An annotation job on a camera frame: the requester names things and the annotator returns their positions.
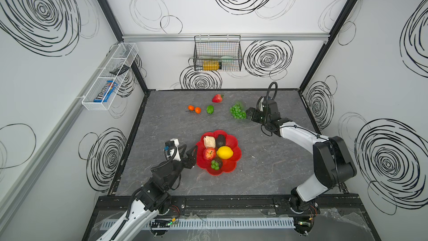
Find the red strawberry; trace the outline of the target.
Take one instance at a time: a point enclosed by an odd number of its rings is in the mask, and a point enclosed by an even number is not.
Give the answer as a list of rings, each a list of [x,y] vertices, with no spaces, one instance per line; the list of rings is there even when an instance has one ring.
[[[213,97],[212,102],[213,102],[213,103],[221,103],[221,102],[223,101],[223,99],[224,99],[224,96],[223,96],[223,95],[221,95],[221,94],[216,94],[216,95]]]

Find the dark purple mangosteen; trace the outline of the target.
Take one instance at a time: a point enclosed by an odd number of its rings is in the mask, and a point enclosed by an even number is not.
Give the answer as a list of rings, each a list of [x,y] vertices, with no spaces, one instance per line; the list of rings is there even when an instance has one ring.
[[[215,171],[219,171],[222,169],[223,161],[222,159],[214,159],[211,161],[211,168]]]

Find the large yellow lemon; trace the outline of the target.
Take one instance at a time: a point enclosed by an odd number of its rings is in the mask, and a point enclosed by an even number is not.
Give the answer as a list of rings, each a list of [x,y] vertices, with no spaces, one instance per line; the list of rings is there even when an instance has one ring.
[[[231,157],[233,157],[234,152],[230,147],[222,146],[222,147],[218,148],[216,155],[222,160],[228,160]]]

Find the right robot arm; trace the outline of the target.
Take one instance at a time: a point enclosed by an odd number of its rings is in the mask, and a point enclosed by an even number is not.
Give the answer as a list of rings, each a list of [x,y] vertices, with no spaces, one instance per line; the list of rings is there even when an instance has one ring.
[[[245,113],[247,119],[260,124],[269,135],[290,140],[313,157],[311,176],[290,193],[288,202],[293,212],[304,213],[317,197],[357,175],[357,167],[341,137],[321,135],[281,117],[274,99],[261,97],[256,107]]]

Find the green lime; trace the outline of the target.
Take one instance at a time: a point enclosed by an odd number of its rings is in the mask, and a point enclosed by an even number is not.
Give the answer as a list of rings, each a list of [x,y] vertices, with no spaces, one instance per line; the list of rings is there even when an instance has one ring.
[[[207,112],[208,114],[213,114],[213,113],[214,113],[214,106],[213,106],[213,105],[209,105],[209,106],[207,106],[207,108],[206,108],[206,112]]]

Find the dark avocado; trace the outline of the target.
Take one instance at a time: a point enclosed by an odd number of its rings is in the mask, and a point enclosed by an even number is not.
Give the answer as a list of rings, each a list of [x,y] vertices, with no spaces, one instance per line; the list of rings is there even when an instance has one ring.
[[[226,136],[225,135],[218,135],[216,138],[216,148],[220,148],[226,146]]]

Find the red flower-shaped fruit bowl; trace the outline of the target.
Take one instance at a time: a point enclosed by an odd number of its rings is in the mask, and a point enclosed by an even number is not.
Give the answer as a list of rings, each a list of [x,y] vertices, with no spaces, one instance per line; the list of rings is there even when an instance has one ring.
[[[203,156],[203,151],[205,150],[204,138],[207,136],[217,138],[219,135],[225,136],[226,146],[230,147],[234,154],[231,156],[231,158],[227,160],[222,160],[222,166],[219,170],[214,170],[213,168],[211,168],[211,161],[204,159]],[[237,138],[222,130],[204,133],[201,136],[200,141],[197,142],[197,147],[197,166],[203,170],[206,170],[212,176],[219,176],[223,173],[233,172],[237,166],[238,161],[242,157],[242,151],[239,147],[239,142]]]

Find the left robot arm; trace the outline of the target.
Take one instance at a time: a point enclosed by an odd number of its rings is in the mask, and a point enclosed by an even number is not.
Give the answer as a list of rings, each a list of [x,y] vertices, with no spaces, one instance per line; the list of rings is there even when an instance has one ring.
[[[197,163],[197,146],[187,149],[168,142],[166,161],[150,169],[152,176],[131,195],[126,212],[98,240],[131,241],[159,214],[166,214],[172,201],[169,191],[182,171]]]

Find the red apple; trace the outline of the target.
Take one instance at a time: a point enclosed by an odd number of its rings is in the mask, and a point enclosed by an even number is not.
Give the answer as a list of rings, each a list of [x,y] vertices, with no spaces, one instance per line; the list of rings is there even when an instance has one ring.
[[[206,161],[212,161],[216,157],[216,149],[209,147],[203,151],[203,159]]]

